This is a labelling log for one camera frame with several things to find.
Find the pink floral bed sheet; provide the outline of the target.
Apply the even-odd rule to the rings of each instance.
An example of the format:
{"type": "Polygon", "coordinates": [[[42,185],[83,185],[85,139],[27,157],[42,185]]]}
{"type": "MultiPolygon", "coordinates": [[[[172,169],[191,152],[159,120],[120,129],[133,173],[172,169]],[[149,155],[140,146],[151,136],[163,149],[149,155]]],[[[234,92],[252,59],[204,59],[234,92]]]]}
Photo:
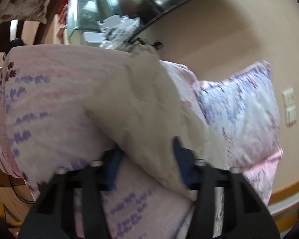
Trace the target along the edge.
{"type": "MultiPolygon", "coordinates": [[[[88,46],[11,49],[0,73],[0,169],[38,196],[57,168],[84,168],[112,148],[81,101],[112,81],[129,57],[88,46]]],[[[125,158],[115,187],[102,195],[111,236],[183,238],[195,196],[168,189],[125,158]]]]}

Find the wall power socket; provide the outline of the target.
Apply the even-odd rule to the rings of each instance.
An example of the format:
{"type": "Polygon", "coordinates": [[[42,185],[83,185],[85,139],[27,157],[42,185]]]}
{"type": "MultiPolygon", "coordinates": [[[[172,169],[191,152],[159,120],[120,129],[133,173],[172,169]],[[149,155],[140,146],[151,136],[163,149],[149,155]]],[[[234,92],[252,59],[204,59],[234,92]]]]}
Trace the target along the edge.
{"type": "Polygon", "coordinates": [[[284,101],[284,107],[290,107],[295,104],[295,99],[294,99],[294,89],[292,87],[284,90],[282,92],[283,96],[283,101],[284,101]]]}

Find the wall light switch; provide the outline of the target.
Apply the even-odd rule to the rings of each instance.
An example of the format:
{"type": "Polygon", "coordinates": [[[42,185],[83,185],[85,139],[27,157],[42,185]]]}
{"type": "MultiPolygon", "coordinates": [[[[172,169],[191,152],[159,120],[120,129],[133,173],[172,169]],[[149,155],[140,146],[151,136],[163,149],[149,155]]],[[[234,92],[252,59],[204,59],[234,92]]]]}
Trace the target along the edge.
{"type": "Polygon", "coordinates": [[[291,105],[285,108],[286,113],[286,125],[291,126],[297,122],[296,105],[291,105]]]}

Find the glass cabinet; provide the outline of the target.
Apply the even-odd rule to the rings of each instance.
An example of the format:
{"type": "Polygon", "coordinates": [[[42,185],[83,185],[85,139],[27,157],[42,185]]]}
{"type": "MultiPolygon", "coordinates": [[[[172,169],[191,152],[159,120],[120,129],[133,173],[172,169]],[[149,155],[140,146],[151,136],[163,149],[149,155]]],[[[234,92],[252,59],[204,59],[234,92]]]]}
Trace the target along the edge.
{"type": "Polygon", "coordinates": [[[98,47],[105,31],[126,17],[139,18],[143,25],[149,8],[147,0],[68,0],[65,43],[98,47]]]}

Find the beige puffer jacket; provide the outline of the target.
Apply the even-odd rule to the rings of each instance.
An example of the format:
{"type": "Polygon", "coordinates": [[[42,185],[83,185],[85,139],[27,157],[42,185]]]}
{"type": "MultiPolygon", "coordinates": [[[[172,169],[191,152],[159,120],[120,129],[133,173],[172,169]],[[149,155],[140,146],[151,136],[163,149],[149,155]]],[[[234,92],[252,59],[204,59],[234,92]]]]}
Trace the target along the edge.
{"type": "Polygon", "coordinates": [[[138,45],[122,69],[84,100],[86,115],[163,186],[193,197],[181,180],[173,139],[195,158],[228,169],[225,140],[180,98],[151,46],[138,45]]]}

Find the pink floral pillow left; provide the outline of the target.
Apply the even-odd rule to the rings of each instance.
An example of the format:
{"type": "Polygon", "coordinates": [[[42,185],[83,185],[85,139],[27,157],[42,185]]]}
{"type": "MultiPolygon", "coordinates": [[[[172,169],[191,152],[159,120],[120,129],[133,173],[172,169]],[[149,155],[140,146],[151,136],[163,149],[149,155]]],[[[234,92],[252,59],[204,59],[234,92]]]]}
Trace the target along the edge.
{"type": "Polygon", "coordinates": [[[193,89],[207,123],[225,139],[228,165],[242,170],[267,205],[283,156],[269,62],[258,61],[223,81],[197,81],[193,89]]]}

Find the crumpled clear plastic bag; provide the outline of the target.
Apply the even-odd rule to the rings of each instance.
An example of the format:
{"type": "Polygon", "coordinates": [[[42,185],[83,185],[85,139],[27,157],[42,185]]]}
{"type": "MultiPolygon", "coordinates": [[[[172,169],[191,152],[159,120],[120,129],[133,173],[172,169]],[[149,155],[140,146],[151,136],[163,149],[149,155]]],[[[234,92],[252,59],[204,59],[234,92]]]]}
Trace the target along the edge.
{"type": "Polygon", "coordinates": [[[104,36],[104,40],[99,47],[122,50],[140,26],[140,18],[113,15],[102,22],[98,21],[98,26],[104,36]]]}

